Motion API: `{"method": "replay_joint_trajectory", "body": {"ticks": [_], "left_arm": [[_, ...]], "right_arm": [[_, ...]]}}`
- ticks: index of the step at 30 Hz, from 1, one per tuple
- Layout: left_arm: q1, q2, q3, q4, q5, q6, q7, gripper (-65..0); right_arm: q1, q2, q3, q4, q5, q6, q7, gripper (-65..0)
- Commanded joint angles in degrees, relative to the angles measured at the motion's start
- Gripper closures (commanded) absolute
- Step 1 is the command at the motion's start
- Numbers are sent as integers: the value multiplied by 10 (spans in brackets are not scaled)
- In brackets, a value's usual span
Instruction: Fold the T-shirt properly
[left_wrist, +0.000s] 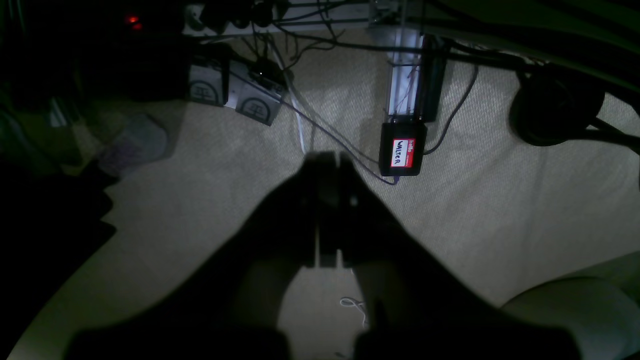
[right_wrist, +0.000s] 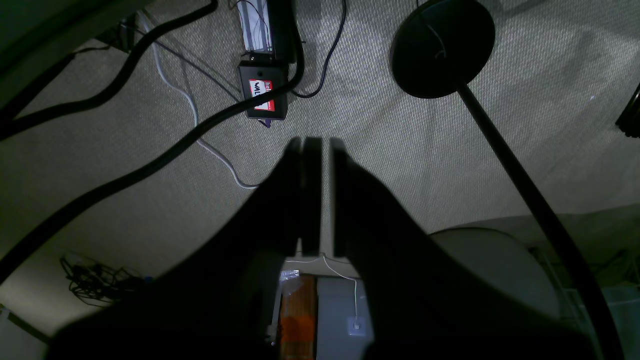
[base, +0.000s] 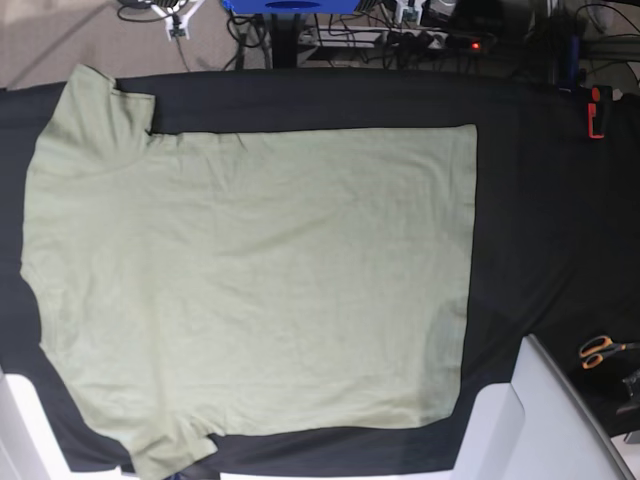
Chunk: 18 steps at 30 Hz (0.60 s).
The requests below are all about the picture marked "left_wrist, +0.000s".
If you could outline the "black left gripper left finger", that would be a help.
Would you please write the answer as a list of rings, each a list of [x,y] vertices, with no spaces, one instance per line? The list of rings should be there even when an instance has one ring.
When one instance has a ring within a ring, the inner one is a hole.
[[[289,360],[282,300],[314,261],[320,153],[270,192],[185,282],[130,319],[78,333],[67,360]]]

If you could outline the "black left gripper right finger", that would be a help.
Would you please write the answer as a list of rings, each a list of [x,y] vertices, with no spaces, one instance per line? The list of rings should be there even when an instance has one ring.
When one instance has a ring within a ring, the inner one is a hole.
[[[355,360],[580,360],[571,333],[490,305],[415,240],[342,152],[332,157],[340,196],[336,247],[352,269],[368,330]]]

